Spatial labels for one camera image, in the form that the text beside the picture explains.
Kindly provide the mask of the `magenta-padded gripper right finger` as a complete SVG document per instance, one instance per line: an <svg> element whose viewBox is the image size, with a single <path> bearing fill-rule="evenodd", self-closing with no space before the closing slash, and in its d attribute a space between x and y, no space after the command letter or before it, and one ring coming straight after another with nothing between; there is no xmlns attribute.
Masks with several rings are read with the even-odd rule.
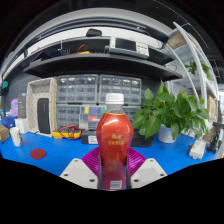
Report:
<svg viewBox="0 0 224 224"><path fill-rule="evenodd" d="M146 159L137 150L129 149L127 157L128 189L143 187L165 176L166 172L154 158Z"/></svg>

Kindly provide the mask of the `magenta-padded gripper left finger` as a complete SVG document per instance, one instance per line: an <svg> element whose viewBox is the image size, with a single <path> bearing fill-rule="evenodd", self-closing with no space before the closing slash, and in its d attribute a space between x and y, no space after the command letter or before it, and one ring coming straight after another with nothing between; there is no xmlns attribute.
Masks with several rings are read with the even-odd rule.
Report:
<svg viewBox="0 0 224 224"><path fill-rule="evenodd" d="M83 158L72 159L60 177L84 188L97 189L99 172L100 153L96 147Z"/></svg>

